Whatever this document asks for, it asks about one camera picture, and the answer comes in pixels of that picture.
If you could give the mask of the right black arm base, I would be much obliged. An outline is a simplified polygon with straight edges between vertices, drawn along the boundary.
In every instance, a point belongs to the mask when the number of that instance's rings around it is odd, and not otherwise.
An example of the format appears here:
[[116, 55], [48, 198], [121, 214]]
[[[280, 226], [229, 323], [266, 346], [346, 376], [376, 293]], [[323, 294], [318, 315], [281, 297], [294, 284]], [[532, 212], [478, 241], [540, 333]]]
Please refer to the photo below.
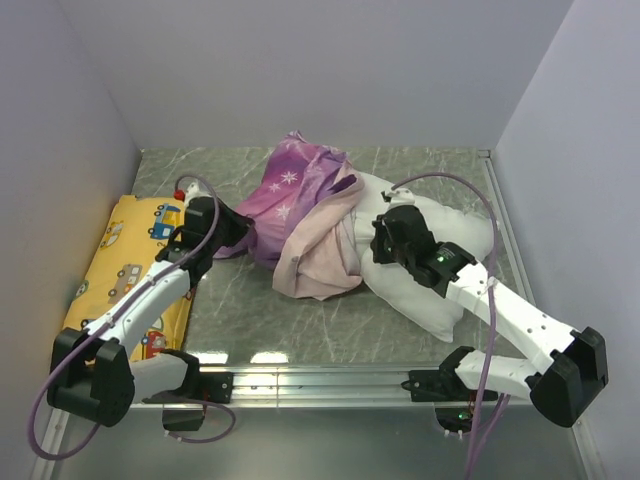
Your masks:
[[437, 425], [445, 434], [466, 436], [471, 432], [476, 391], [468, 389], [440, 370], [410, 370], [400, 384], [413, 403], [435, 405]]

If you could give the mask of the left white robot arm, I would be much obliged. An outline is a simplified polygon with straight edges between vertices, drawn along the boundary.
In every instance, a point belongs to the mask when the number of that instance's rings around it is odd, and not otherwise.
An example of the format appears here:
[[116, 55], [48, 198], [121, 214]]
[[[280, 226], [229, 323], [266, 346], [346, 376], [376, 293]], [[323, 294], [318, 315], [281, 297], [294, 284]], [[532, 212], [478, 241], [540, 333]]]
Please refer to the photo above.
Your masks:
[[222, 201], [195, 197], [184, 221], [157, 253], [146, 275], [109, 311], [55, 338], [46, 388], [49, 406], [100, 426], [119, 423], [130, 406], [157, 395], [179, 402], [201, 390], [200, 363], [190, 354], [163, 347], [153, 357], [131, 355], [161, 315], [193, 290], [221, 248], [232, 248], [253, 222]]

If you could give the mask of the purple princess print pillowcase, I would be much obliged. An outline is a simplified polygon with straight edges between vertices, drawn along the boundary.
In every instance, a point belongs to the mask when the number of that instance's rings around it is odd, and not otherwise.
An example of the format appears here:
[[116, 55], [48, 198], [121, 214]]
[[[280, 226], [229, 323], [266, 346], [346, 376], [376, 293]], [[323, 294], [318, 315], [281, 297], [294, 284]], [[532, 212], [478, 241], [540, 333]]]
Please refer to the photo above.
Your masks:
[[347, 154], [337, 148], [312, 144], [298, 131], [287, 134], [269, 156], [260, 185], [235, 208], [253, 221], [252, 228], [215, 257], [248, 254], [273, 269], [297, 224], [322, 200], [354, 182], [351, 175], [346, 181], [338, 179], [347, 162]]

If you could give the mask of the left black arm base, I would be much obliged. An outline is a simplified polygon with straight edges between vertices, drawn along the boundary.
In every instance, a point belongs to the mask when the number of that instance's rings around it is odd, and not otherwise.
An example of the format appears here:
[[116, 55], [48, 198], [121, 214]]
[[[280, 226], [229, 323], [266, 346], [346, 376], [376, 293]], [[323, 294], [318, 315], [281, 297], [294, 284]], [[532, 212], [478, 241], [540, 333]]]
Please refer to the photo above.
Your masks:
[[187, 394], [161, 392], [141, 401], [142, 405], [162, 408], [163, 427], [171, 433], [197, 432], [206, 414], [231, 403], [234, 374], [205, 372], [199, 375], [195, 389]]

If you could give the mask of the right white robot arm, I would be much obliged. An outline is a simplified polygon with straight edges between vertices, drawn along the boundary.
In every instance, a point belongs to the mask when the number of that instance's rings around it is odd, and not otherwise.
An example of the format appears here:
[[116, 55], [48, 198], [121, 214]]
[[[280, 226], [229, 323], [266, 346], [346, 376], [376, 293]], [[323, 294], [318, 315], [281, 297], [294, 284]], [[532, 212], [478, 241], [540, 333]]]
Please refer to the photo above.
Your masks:
[[436, 241], [415, 206], [391, 207], [372, 225], [375, 263], [403, 267], [423, 289], [495, 326], [522, 355], [488, 356], [459, 347], [437, 371], [410, 372], [403, 386], [413, 400], [463, 401], [484, 386], [491, 400], [500, 394], [530, 399], [560, 427], [579, 420], [609, 380], [605, 339], [598, 331], [578, 331], [552, 318], [491, 278], [459, 245]]

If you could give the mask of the pink pillowcase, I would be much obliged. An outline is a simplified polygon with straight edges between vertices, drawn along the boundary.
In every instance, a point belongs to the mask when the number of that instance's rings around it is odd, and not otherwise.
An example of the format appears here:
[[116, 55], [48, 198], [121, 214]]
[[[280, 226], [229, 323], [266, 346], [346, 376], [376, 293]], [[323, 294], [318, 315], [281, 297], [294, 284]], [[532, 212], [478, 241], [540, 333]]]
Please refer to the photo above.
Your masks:
[[345, 164], [330, 194], [287, 237], [273, 272], [275, 291], [295, 299], [325, 300], [361, 284], [353, 214], [363, 196], [364, 180]]

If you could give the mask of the white pillow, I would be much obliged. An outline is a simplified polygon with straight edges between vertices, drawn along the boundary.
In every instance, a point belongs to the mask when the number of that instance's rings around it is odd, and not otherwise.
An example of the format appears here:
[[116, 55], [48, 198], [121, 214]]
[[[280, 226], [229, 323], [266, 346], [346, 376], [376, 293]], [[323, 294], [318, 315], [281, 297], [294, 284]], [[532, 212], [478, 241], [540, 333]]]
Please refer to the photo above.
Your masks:
[[[361, 178], [364, 182], [363, 196], [351, 218], [364, 283], [409, 320], [439, 340], [451, 343], [454, 325], [462, 318], [463, 308], [420, 286], [400, 265], [380, 265], [373, 261], [370, 249], [374, 238], [372, 222], [387, 210], [382, 193], [389, 190], [392, 183], [367, 173], [363, 173]], [[490, 253], [493, 231], [487, 218], [443, 206], [420, 195], [415, 197], [415, 206], [437, 241], [453, 242], [478, 260], [485, 259]]]

